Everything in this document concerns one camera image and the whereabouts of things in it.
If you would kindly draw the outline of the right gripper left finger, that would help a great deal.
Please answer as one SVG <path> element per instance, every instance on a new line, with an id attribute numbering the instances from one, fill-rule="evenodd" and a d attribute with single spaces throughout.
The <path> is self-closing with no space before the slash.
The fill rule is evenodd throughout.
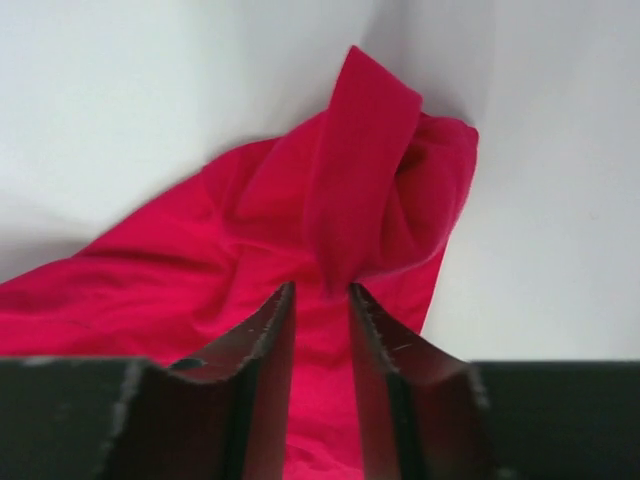
<path id="1" fill-rule="evenodd" d="M 142 357 L 1 361 L 5 479 L 279 479 L 293 283 L 169 367 Z"/>

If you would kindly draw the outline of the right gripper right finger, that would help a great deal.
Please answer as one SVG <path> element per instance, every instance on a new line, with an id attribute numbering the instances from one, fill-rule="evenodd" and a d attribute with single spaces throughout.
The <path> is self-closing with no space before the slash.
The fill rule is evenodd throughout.
<path id="1" fill-rule="evenodd" d="M 349 288 L 368 479 L 635 479 L 635 361 L 459 360 Z"/>

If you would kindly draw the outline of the crimson red t shirt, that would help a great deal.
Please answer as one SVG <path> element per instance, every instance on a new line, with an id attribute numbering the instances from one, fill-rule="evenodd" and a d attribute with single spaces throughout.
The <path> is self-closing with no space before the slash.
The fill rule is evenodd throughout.
<path id="1" fill-rule="evenodd" d="M 360 479 L 347 289 L 420 332 L 479 135 L 352 48 L 326 110 L 236 147 L 74 255 L 1 286 L 5 355 L 171 364 L 297 290 L 284 475 Z"/>

